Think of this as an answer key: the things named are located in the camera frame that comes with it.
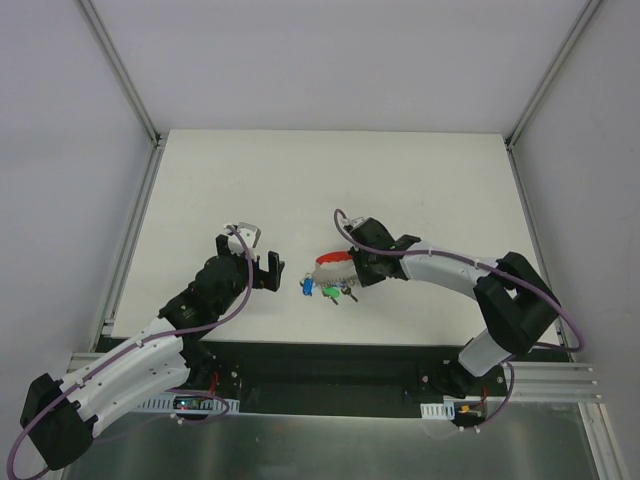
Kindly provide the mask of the aluminium frame post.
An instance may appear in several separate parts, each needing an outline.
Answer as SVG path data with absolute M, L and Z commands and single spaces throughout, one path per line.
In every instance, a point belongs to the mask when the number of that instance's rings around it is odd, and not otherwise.
M 152 120 L 95 3 L 91 0 L 75 0 L 74 4 L 87 24 L 89 32 L 146 137 L 152 146 L 159 146 L 163 140 L 162 133 Z
M 577 17 L 571 24 L 567 34 L 553 55 L 551 62 L 546 67 L 542 77 L 536 84 L 533 93 L 529 97 L 514 127 L 504 138 L 505 147 L 508 152 L 513 150 L 524 134 L 526 128 L 541 107 L 543 101 L 550 93 L 562 69 L 570 60 L 574 50 L 577 48 L 598 11 L 604 4 L 605 1 L 603 0 L 589 0 L 585 1 L 582 5 Z

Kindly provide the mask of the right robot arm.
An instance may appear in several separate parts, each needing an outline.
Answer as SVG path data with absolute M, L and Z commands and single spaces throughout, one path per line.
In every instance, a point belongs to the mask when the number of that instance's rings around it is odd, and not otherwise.
M 485 329 L 427 374 L 431 387 L 443 395 L 462 399 L 476 392 L 492 368 L 529 353 L 559 316 L 557 299 L 519 253 L 473 260 L 416 236 L 395 239 L 373 218 L 350 221 L 344 231 L 352 241 L 361 286 L 386 279 L 425 282 L 477 302 Z

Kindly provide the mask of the left aluminium rail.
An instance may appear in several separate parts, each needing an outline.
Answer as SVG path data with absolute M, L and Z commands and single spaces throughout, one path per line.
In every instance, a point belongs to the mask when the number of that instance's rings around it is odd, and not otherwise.
M 162 161 L 162 156 L 166 146 L 167 134 L 161 135 L 152 146 L 149 159 L 144 168 L 139 187 L 129 213 L 122 241 L 118 247 L 114 260 L 114 265 L 107 281 L 104 293 L 102 294 L 99 307 L 97 309 L 88 342 L 80 347 L 79 351 L 73 352 L 69 360 L 67 372 L 83 361 L 92 361 L 95 358 L 96 347 L 100 339 L 104 336 L 103 331 L 109 331 L 115 321 L 118 306 L 124 290 L 128 272 L 135 253 L 136 244 L 140 235 L 140 230 L 144 221 L 144 216 L 148 208 L 148 203 L 152 195 L 154 183 Z

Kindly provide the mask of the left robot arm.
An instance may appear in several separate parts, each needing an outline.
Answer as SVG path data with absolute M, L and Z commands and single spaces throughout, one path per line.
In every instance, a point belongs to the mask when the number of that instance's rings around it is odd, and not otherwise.
M 253 290 L 280 287 L 284 263 L 269 252 L 267 270 L 260 269 L 260 236 L 251 224 L 226 226 L 215 240 L 215 256 L 137 335 L 62 378 L 44 373 L 34 379 L 20 416 L 22 432 L 7 461 L 8 477 L 17 476 L 14 462 L 24 440 L 35 447 L 46 472 L 58 471 L 144 401 L 183 384 L 204 387 L 212 367 L 200 340 L 236 317 Z

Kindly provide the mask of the left aluminium frame post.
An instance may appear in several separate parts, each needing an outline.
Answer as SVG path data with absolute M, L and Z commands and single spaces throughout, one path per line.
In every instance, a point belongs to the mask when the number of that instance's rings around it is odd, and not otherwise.
M 162 133 L 152 120 L 95 3 L 91 0 L 75 0 L 74 4 L 87 24 L 89 32 L 146 137 L 152 146 L 159 146 L 163 140 Z

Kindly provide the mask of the key holder with red handle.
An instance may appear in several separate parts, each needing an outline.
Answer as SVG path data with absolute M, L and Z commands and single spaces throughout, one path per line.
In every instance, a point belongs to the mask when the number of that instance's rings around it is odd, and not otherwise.
M 348 283 L 356 278 L 353 258 L 348 251 L 325 253 L 315 260 L 312 279 L 316 284 Z

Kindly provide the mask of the green tagged key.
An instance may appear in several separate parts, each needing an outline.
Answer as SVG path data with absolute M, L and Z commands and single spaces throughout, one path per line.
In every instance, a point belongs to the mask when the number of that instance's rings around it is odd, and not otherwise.
M 341 296 L 341 290 L 335 286 L 325 286 L 321 289 L 322 295 L 329 299 L 334 305 L 338 305 L 338 299 Z

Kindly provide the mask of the blue tagged key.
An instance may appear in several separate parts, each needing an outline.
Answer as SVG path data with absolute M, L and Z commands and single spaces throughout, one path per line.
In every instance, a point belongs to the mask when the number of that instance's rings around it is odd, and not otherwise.
M 300 280 L 302 294 L 305 297 L 311 297 L 316 287 L 315 280 L 312 275 L 306 275 Z

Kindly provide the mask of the plain silver key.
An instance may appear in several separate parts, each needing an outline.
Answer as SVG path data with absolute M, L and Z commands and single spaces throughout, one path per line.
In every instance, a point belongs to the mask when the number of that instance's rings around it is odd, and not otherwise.
M 358 302 L 358 298 L 352 292 L 352 289 L 349 286 L 345 286 L 341 290 L 342 294 L 346 297 L 349 297 L 354 302 Z

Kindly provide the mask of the right aluminium frame post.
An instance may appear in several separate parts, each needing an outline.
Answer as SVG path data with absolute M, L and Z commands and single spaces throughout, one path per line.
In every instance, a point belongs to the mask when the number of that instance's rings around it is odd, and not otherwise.
M 542 77 L 536 84 L 533 93 L 529 97 L 514 127 L 504 138 L 505 147 L 508 152 L 513 150 L 524 134 L 526 128 L 541 107 L 543 101 L 550 93 L 562 69 L 570 60 L 574 50 L 577 48 L 598 11 L 604 4 L 605 1 L 603 0 L 589 0 L 585 1 L 582 5 L 577 17 L 571 24 L 567 34 L 553 55 L 551 62 L 546 67 Z

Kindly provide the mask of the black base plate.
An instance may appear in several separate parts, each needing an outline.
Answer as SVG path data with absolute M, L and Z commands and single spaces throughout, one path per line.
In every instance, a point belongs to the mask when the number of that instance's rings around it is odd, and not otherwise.
M 165 380 L 181 395 L 207 387 L 242 413 L 359 418 L 419 418 L 428 406 L 466 426 L 485 421 L 490 398 L 509 400 L 511 370 L 480 378 L 451 359 L 452 347 L 189 342 L 178 354 L 179 379 L 162 361 L 126 381 L 149 399 Z

